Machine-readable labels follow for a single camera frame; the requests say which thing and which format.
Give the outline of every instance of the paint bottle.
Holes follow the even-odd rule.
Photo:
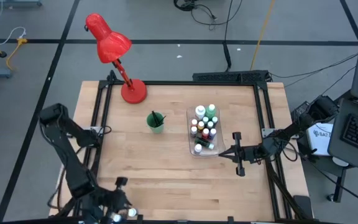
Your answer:
[[[208,149],[214,149],[214,144],[210,143],[208,140],[199,137],[196,137],[195,143],[207,147]]]
[[[196,107],[196,117],[199,121],[201,121],[205,116],[205,107],[203,105],[199,105]]]
[[[209,105],[205,110],[205,116],[209,119],[212,119],[216,114],[216,107],[215,105]]]
[[[197,125],[198,132],[202,132],[205,127],[204,122],[200,121]]]
[[[122,220],[122,216],[121,216],[121,215],[114,214],[114,215],[112,216],[112,221],[115,222],[115,223],[119,223],[121,220]]]
[[[211,129],[209,132],[209,139],[214,139],[216,135],[216,129]]]
[[[204,130],[203,130],[203,139],[208,139],[208,136],[209,136],[209,129],[204,128]]]
[[[195,154],[200,154],[200,152],[203,150],[203,147],[200,145],[200,144],[197,144],[195,147],[194,147],[194,153]]]
[[[191,137],[196,137],[196,135],[197,135],[197,127],[191,127],[190,128],[190,135],[191,135]]]
[[[191,120],[191,127],[197,127],[198,121],[196,119]]]
[[[135,217],[137,215],[137,210],[134,208],[128,209],[128,216],[129,217]]]
[[[203,118],[204,124],[208,123],[208,121],[209,121],[209,119],[208,119],[207,117],[204,117],[204,118]]]
[[[206,127],[207,127],[208,129],[211,129],[211,128],[214,127],[214,123],[213,123],[212,121],[210,121],[210,122],[208,122],[208,124],[206,124]]]
[[[217,117],[213,117],[212,118],[212,122],[214,123],[214,128],[216,127],[216,124],[218,123],[218,118]]]

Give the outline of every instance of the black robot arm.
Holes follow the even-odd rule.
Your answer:
[[[55,148],[66,169],[67,186],[72,196],[55,217],[68,216],[78,199],[83,201],[81,211],[85,223],[110,224],[113,213],[130,208],[131,203],[121,190],[126,185],[127,178],[118,177],[113,191],[99,187],[93,173],[78,159],[67,137],[67,134],[75,137],[80,147],[96,147],[100,144],[96,131],[79,127],[68,116],[67,108],[61,104],[43,109],[39,121],[43,137]],[[100,206],[107,208],[107,212],[104,213]]]
[[[306,131],[309,127],[318,122],[326,123],[332,120],[338,112],[339,108],[332,99],[328,96],[319,96],[309,104],[306,111],[302,113],[294,123],[285,129],[272,132],[267,137],[263,138],[262,143],[257,146],[241,146],[241,133],[233,133],[235,145],[232,145],[228,150],[220,153],[219,156],[231,159],[236,163],[236,174],[243,177],[246,175],[246,172],[242,165],[242,161],[249,161],[253,164],[264,159],[270,159],[273,155],[278,156],[292,136]],[[308,217],[296,204],[288,190],[281,183],[271,163],[267,164],[267,173],[280,189],[283,196],[288,200],[288,203],[291,205],[298,218],[311,219],[311,217]]]

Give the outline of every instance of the wooden tabletop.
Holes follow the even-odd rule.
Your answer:
[[[97,86],[98,82],[82,83],[73,118],[82,127],[91,123]],[[131,105],[122,99],[121,87],[113,86],[107,119],[112,133],[104,137],[99,185],[114,189],[116,177],[128,177],[124,190],[145,220],[213,221],[233,216],[236,221],[273,221],[264,164],[244,162],[246,176],[239,177],[236,165],[229,159],[199,158],[189,152],[186,109],[210,103],[220,109],[226,148],[234,144],[235,131],[242,134],[242,146],[260,143],[253,88],[152,85],[147,91],[145,101]],[[276,128],[287,127],[291,117],[283,84],[268,83],[268,92]],[[268,127],[261,91],[260,98]],[[152,134],[145,122],[152,110],[167,116],[162,134]],[[288,191],[308,196],[301,161],[290,162],[282,156],[282,162]],[[282,196],[278,190],[277,193],[284,217]],[[64,182],[62,205],[70,197]]]

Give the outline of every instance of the white bottle cap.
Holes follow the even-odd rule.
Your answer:
[[[129,217],[135,217],[136,214],[137,214],[136,209],[130,208],[130,209],[128,210],[128,216],[129,216]]]
[[[200,144],[197,144],[197,145],[194,147],[194,151],[195,151],[196,153],[200,153],[202,149],[203,149],[203,147],[202,147]]]
[[[197,127],[191,127],[191,133],[197,134]]]
[[[205,107],[203,105],[199,105],[196,107],[196,114],[205,114]]]
[[[112,217],[113,222],[120,222],[122,219],[121,215],[118,214],[114,214],[114,216]]]

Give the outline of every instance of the bottle cap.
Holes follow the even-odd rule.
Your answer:
[[[197,133],[197,127],[191,127],[191,133]]]
[[[114,216],[112,217],[112,220],[114,222],[120,222],[122,219],[121,215],[118,215],[118,214],[114,214]]]
[[[203,114],[205,113],[205,107],[203,105],[199,105],[196,107],[196,113]]]
[[[136,209],[134,209],[134,208],[128,209],[128,216],[129,217],[135,217],[136,214],[137,214]]]
[[[210,111],[215,110],[215,105],[209,105],[209,106],[208,106],[208,109],[209,109]]]
[[[203,149],[203,147],[202,147],[200,144],[197,144],[197,145],[194,147],[194,151],[195,151],[195,152],[201,152],[202,149]]]

